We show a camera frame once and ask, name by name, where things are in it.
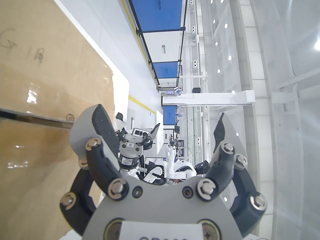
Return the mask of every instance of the black bracket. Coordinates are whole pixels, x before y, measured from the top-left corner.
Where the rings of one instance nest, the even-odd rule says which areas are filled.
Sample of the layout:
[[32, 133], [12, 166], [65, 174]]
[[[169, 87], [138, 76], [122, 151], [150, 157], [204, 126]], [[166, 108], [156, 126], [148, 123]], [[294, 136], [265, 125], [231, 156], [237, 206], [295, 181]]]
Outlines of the black bracket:
[[183, 26], [183, 27], [176, 28], [176, 29], [149, 30], [149, 31], [141, 31], [141, 30], [136, 29], [136, 33], [137, 33], [137, 35], [140, 35], [140, 34], [144, 34], [144, 33], [173, 32], [173, 31], [185, 31], [185, 30], [186, 30], [186, 28], [185, 28], [185, 26]]
[[80, 169], [70, 189], [74, 193], [73, 206], [69, 209], [60, 203], [60, 209], [68, 224], [79, 234], [83, 235], [94, 214], [96, 207], [89, 196], [94, 180], [88, 170]]
[[234, 170], [233, 183], [238, 196], [234, 199], [230, 212], [241, 232], [242, 237], [248, 235], [264, 215], [264, 210], [257, 210], [251, 203], [251, 197], [260, 195], [247, 171]]

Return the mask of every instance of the white pillar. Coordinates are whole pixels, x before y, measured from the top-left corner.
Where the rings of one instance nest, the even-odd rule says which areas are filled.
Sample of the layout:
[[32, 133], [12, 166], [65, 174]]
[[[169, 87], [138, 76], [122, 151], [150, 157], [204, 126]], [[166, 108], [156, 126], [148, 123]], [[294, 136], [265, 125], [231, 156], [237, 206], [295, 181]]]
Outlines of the white pillar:
[[210, 92], [210, 93], [183, 93], [178, 96], [164, 96], [163, 105], [187, 106], [235, 106], [255, 102], [255, 91], [244, 90], [236, 93]]

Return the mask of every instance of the white label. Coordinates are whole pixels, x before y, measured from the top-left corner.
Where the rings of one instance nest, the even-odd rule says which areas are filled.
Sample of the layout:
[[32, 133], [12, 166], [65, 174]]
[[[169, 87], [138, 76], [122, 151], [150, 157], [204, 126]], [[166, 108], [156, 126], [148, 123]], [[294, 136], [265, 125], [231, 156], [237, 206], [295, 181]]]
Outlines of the white label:
[[127, 165], [127, 166], [131, 166], [132, 165], [132, 161], [133, 161], [132, 158], [123, 157], [122, 160], [121, 160], [121, 164]]
[[199, 240], [203, 239], [200, 224], [165, 224], [123, 221], [119, 240]]

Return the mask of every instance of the white beam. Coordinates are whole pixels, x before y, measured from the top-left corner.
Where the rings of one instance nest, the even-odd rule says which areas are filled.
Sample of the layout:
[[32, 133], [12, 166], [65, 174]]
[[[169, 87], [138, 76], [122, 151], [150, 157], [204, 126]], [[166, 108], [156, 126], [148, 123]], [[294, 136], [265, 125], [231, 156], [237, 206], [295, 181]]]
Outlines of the white beam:
[[163, 96], [163, 105], [187, 106], [235, 106], [248, 105], [255, 102], [255, 91], [244, 90], [237, 93], [183, 93], [178, 96]]
[[292, 84], [294, 84], [294, 83], [297, 83], [297, 82], [302, 81], [302, 80], [304, 80], [304, 79], [308, 79], [308, 78], [310, 78], [310, 77], [312, 77], [312, 76], [314, 76], [314, 75], [317, 75], [317, 74], [319, 74], [319, 73], [320, 73], [320, 68], [316, 68], [316, 69], [314, 69], [314, 70], [312, 70], [312, 71], [309, 71], [309, 72], [307, 72], [307, 73], [305, 73], [305, 74], [296, 76], [296, 77], [294, 77], [294, 78], [292, 78], [292, 79], [289, 79], [289, 80], [287, 80], [287, 81], [284, 81], [284, 82], [282, 82], [282, 83], [275, 84], [275, 85], [273, 86], [273, 89], [274, 89], [274, 90], [277, 90], [277, 89], [280, 89], [280, 88], [283, 88], [283, 87], [292, 85]]

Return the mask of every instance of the bolt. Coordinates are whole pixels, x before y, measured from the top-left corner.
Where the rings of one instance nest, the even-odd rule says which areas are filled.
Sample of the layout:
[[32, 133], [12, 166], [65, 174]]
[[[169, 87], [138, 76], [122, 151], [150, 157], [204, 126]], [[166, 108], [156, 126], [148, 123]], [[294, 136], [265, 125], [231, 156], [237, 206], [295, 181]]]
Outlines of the bolt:
[[238, 155], [236, 160], [237, 160], [237, 163], [239, 163], [243, 167], [247, 166], [248, 164], [246, 157], [243, 155]]
[[111, 189], [113, 194], [120, 194], [123, 191], [123, 185], [120, 182], [113, 184]]
[[79, 167], [86, 168], [88, 166], [87, 157], [84, 157], [79, 160]]
[[250, 202], [251, 202], [252, 206], [259, 211], [266, 210], [267, 205], [268, 205], [266, 198], [262, 194], [259, 194], [255, 197], [250, 196]]
[[263, 197], [261, 197], [260, 195], [255, 196], [254, 198], [254, 203], [255, 205], [257, 205], [258, 207], [264, 207], [266, 204], [266, 201]]
[[224, 149], [227, 152], [231, 152], [231, 151], [233, 151], [233, 146], [227, 143], [227, 144], [224, 144]]
[[208, 183], [208, 182], [205, 182], [203, 183], [203, 185], [201, 186], [201, 191], [203, 194], [205, 195], [211, 195], [213, 192], [214, 192], [214, 188], [213, 186]]
[[92, 138], [85, 144], [85, 149], [87, 151], [91, 151], [97, 145], [101, 144], [101, 140], [99, 138]]
[[97, 146], [98, 142], [95, 139], [90, 139], [88, 142], [88, 146], [90, 148], [95, 148]]
[[71, 197], [71, 195], [67, 194], [65, 195], [62, 199], [61, 199], [61, 203], [63, 204], [63, 206], [67, 207], [70, 204], [72, 204], [73, 202], [73, 198]]

